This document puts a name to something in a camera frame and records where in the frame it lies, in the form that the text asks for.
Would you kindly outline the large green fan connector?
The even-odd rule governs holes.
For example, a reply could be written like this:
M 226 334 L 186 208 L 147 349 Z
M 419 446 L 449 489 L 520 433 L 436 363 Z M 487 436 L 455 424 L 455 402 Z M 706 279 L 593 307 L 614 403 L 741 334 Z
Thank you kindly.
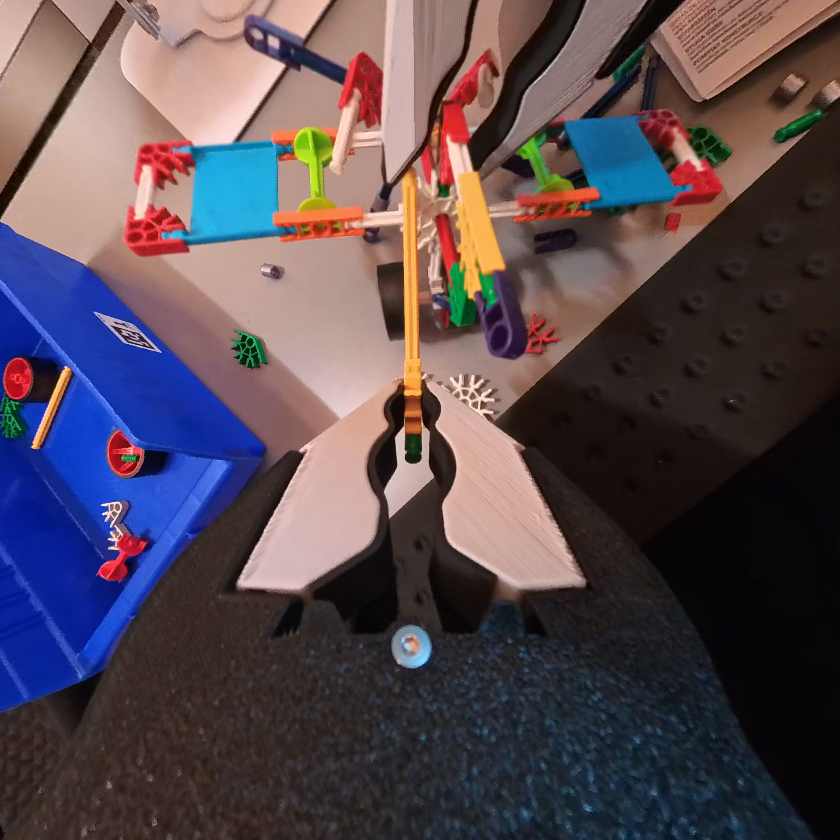
M 693 151 L 710 167 L 718 166 L 732 155 L 732 148 L 707 126 L 689 126 L 687 131 Z

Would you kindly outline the orange rod with green tip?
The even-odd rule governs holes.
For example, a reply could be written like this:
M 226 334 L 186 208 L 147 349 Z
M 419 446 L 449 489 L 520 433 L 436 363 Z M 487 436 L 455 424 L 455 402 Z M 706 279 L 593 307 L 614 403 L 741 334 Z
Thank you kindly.
M 419 349 L 417 259 L 417 176 L 409 169 L 402 179 L 403 307 L 405 360 L 403 373 L 405 460 L 417 464 L 423 444 L 423 372 Z

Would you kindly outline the black wheel with red hub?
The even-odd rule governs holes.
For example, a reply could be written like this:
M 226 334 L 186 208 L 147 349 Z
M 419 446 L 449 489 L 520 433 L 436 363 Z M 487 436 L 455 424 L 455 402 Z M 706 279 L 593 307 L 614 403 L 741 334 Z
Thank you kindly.
M 120 429 L 114 429 L 106 444 L 106 459 L 111 472 L 129 480 L 155 476 L 165 467 L 168 454 L 133 444 Z
M 47 403 L 59 376 L 60 367 L 52 360 L 16 356 L 3 372 L 4 393 L 16 403 Z

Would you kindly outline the red fan connector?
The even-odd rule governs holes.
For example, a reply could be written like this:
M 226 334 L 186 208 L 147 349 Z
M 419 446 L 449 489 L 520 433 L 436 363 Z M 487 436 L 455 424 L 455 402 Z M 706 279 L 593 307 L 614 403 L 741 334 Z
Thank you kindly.
M 560 340 L 554 334 L 554 327 L 548 326 L 546 319 L 537 313 L 531 315 L 527 329 L 525 354 L 542 355 L 547 346 Z

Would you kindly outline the small green fan connector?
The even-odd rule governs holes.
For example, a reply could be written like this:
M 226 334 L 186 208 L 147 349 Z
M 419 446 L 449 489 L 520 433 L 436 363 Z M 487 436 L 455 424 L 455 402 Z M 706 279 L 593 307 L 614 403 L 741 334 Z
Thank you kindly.
M 235 361 L 252 370 L 268 364 L 265 346 L 260 337 L 244 330 L 236 329 L 231 343 Z

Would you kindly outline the white document stand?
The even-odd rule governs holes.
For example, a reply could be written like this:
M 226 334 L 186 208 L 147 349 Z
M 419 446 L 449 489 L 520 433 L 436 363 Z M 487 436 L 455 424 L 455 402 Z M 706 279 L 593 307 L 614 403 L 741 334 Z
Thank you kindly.
M 286 71 L 245 40 L 249 15 L 300 39 L 328 1 L 121 2 L 134 18 L 123 75 L 182 135 L 198 144 L 235 141 Z

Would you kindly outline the black dotted rubber mat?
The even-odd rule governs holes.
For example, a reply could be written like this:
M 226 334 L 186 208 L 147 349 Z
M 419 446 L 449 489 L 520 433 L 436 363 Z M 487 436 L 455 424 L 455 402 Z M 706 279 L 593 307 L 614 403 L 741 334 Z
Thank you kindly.
M 838 838 L 838 112 L 503 414 L 639 544 Z

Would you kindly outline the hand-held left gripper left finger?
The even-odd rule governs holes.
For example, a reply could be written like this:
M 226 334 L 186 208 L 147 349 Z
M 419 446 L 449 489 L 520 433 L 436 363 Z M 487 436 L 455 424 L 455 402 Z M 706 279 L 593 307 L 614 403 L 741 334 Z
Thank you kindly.
M 397 383 L 316 436 L 245 562 L 239 591 L 313 593 L 361 560 L 388 520 Z

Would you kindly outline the colourful construction toy model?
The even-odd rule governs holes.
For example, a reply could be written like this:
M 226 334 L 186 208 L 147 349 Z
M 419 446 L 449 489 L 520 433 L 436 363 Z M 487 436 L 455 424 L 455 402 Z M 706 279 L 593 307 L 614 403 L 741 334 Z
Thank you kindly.
M 528 329 L 496 220 L 525 224 L 615 207 L 706 204 L 722 189 L 668 109 L 581 119 L 613 85 L 613 76 L 595 79 L 499 168 L 480 176 L 469 154 L 471 136 L 497 101 L 500 70 L 508 68 L 551 3 L 541 13 L 515 3 L 516 23 L 532 31 L 515 35 L 504 67 L 485 49 L 464 70 L 469 42 L 431 136 L 409 168 L 417 183 L 419 305 L 428 301 L 446 329 L 479 324 L 488 352 L 502 359 L 525 354 Z M 338 126 L 276 131 L 256 142 L 142 145 L 126 246 L 137 256 L 165 256 L 248 239 L 368 238 L 381 228 L 402 228 L 403 177 L 396 184 L 382 178 L 384 60 L 361 51 L 343 66 L 258 15 L 247 16 L 244 34 L 262 56 L 337 84 Z M 386 329 L 391 339 L 404 339 L 403 257 L 376 272 Z

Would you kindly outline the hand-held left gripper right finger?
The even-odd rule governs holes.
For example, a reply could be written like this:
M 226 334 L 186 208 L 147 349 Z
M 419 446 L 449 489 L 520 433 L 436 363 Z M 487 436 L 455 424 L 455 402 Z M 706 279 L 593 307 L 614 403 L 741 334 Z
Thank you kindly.
M 585 576 L 523 456 L 497 425 L 430 382 L 434 432 L 454 457 L 443 528 L 460 554 L 511 593 L 585 588 Z

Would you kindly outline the long orange rod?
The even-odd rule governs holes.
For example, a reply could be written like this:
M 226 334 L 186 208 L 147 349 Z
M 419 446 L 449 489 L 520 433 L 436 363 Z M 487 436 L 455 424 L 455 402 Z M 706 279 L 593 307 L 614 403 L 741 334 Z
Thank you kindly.
M 59 373 L 57 383 L 49 397 L 44 415 L 41 418 L 33 441 L 30 445 L 31 449 L 39 450 L 44 446 L 49 435 L 49 431 L 56 420 L 56 415 L 58 414 L 60 406 L 66 396 L 72 377 L 73 370 L 69 366 L 65 366 Z

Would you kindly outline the white snowflake connector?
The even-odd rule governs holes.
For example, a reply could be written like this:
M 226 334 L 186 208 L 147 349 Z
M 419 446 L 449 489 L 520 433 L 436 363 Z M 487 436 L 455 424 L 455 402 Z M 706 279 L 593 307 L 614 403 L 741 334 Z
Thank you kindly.
M 460 373 L 449 377 L 449 392 L 476 414 L 493 420 L 497 415 L 497 390 L 479 374 Z

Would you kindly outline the building ideas booklet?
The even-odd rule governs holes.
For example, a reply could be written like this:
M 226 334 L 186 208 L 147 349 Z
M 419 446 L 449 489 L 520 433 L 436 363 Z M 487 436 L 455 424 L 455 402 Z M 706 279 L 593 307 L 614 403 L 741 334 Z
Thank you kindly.
M 838 1 L 688 1 L 650 45 L 688 97 L 703 102 L 838 12 Z

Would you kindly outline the blue plastic bin with tag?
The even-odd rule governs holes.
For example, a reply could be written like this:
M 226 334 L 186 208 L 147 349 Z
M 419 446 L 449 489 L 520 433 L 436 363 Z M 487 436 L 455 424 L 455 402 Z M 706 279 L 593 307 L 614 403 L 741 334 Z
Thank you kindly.
M 42 449 L 47 403 L 23 403 L 24 436 L 1 444 L 1 708 L 68 689 L 108 663 L 173 560 L 238 495 L 264 444 L 89 268 L 1 229 L 1 354 L 69 366 L 73 377 Z M 155 476 L 107 463 L 114 429 L 168 454 Z M 98 577 L 108 531 L 100 505 L 150 545 L 121 582 Z

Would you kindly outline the red clip connector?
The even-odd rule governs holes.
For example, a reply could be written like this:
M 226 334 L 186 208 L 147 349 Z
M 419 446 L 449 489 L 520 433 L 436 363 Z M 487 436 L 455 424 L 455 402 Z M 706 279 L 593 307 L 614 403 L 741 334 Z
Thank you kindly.
M 149 540 L 124 533 L 116 542 L 117 558 L 102 563 L 97 572 L 98 577 L 108 582 L 123 581 L 129 571 L 128 561 L 139 556 L 149 545 Z

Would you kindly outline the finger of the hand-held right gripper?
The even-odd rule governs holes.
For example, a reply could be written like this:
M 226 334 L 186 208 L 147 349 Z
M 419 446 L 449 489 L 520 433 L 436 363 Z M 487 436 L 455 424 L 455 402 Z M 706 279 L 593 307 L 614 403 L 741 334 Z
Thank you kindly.
M 469 48 L 477 1 L 388 1 L 382 178 L 398 183 L 421 155 Z
M 480 176 L 488 177 L 591 88 L 645 7 L 642 1 L 551 3 L 471 136 L 469 154 Z

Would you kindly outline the grey white connector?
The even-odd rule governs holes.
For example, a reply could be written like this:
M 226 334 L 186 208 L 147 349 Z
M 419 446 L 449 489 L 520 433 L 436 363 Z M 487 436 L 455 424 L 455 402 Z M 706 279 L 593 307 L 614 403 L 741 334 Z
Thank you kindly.
M 103 524 L 108 531 L 107 551 L 118 552 L 121 538 L 131 534 L 124 522 L 130 504 L 126 500 L 113 500 L 102 503 L 100 509 Z

